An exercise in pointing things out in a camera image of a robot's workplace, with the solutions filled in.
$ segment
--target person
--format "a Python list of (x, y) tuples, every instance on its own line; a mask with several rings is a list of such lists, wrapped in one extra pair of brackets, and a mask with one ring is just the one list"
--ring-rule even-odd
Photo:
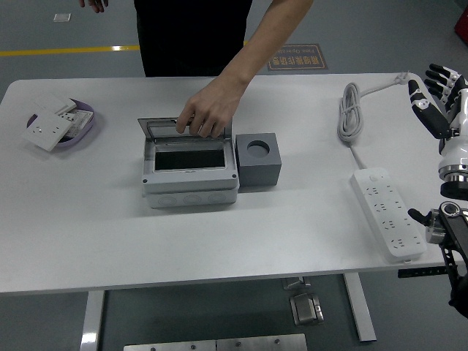
[[(78, 1), (85, 7), (85, 0)], [(104, 12), (109, 5), (108, 0), (87, 2), (95, 13)], [(233, 118), (247, 86), (283, 46), (312, 2), (272, 0), (244, 45), (252, 0), (135, 0), (147, 76), (216, 76), (186, 102), (177, 118), (177, 132), (183, 133), (193, 118), (191, 135), (219, 136)]]

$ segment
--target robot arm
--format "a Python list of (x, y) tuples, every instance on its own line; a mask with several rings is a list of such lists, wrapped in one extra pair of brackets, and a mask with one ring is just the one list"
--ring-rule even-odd
[[(468, 200), (468, 82), (456, 71), (431, 64), (424, 83), (444, 104), (447, 115), (430, 103), (415, 80), (408, 82), (412, 110), (428, 131), (440, 139), (440, 193), (456, 200)], [(426, 226), (430, 242), (439, 244), (447, 268), (452, 293), (449, 304), (468, 318), (468, 274), (460, 276), (452, 251), (468, 265), (468, 209), (446, 201), (438, 210), (423, 216), (414, 208), (408, 214)]]
[(452, 286), (449, 305), (468, 318), (468, 274), (458, 274), (452, 254), (452, 251), (457, 251), (463, 257), (465, 265), (468, 265), (468, 210), (446, 201), (438, 210), (433, 209), (427, 216), (423, 216), (414, 208), (411, 208), (408, 214), (426, 226), (431, 244), (439, 244)]
[(440, 139), (439, 163), (442, 196), (468, 200), (468, 82), (457, 72), (446, 67), (430, 65), (424, 83), (444, 104), (447, 115), (421, 92), (415, 80), (408, 82), (412, 109), (428, 131)]

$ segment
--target electrical distribution box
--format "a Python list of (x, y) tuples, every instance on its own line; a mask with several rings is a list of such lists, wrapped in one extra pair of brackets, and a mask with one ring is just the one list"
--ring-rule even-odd
[(232, 122), (216, 138), (176, 131), (176, 118), (139, 118), (143, 196), (152, 208), (234, 203), (239, 179)]

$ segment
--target floor marking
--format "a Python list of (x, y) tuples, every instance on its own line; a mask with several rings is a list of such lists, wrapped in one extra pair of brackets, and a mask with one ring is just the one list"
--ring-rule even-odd
[(60, 48), (39, 50), (11, 50), (0, 51), (0, 56), (33, 56), (33, 55), (56, 55), (60, 53), (102, 53), (110, 51), (134, 51), (139, 50), (139, 45), (123, 46), (97, 46), (91, 48)]

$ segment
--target power strip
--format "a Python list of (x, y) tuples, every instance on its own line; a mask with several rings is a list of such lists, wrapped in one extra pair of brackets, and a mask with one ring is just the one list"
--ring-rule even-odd
[(427, 250), (426, 240), (384, 168), (356, 170), (351, 185), (389, 262), (408, 261)]

